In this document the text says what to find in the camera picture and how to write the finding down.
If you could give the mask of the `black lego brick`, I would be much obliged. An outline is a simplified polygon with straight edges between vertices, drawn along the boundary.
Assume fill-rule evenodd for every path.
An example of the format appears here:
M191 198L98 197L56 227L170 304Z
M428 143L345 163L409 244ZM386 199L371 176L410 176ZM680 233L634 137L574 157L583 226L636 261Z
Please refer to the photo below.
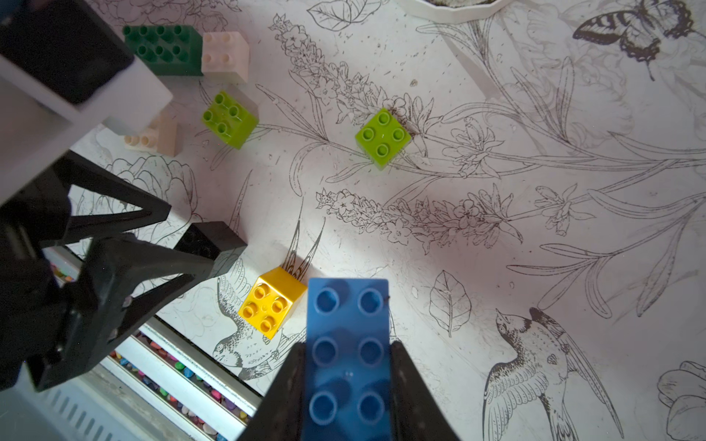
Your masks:
M194 222L174 247L210 259L213 269L209 279L228 273L246 248L247 243L225 222Z

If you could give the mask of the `blue lego brick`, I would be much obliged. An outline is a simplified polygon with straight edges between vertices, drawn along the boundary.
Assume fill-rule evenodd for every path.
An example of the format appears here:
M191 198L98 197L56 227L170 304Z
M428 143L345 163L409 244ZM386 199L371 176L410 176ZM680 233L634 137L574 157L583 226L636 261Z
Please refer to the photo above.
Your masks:
M303 393L304 440L389 440L389 284L311 279Z

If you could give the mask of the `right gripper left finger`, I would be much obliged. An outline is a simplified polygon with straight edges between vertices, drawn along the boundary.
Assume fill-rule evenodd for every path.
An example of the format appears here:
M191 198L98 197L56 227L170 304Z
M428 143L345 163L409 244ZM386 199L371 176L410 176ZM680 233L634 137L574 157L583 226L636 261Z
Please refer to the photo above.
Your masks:
M303 428L305 343L292 347L238 441L299 441Z

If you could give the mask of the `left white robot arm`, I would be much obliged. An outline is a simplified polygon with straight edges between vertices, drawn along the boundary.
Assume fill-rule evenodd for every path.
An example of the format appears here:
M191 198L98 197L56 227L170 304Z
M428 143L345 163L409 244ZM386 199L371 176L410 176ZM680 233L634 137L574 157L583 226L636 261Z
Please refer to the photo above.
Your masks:
M87 373L167 303L213 277L227 229L138 238L171 207L74 145L137 135L171 94L84 1L1 5L1 387Z

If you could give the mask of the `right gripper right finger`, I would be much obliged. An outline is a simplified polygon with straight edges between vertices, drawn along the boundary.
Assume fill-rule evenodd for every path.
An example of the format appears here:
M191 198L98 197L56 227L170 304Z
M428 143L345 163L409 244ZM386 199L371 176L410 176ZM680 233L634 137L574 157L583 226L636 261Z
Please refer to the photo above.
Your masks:
M393 440L459 441L401 341L390 345Z

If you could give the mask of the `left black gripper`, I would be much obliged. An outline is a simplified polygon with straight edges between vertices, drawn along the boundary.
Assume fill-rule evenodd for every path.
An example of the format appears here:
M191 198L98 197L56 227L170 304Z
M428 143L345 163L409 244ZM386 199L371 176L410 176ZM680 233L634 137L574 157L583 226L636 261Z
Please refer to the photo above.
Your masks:
M72 211L74 187L93 207ZM72 151L1 208L1 388L23 362L49 389L93 369L167 303L206 280L210 259L139 241L97 240L78 279L59 288L43 246L142 228L171 206Z

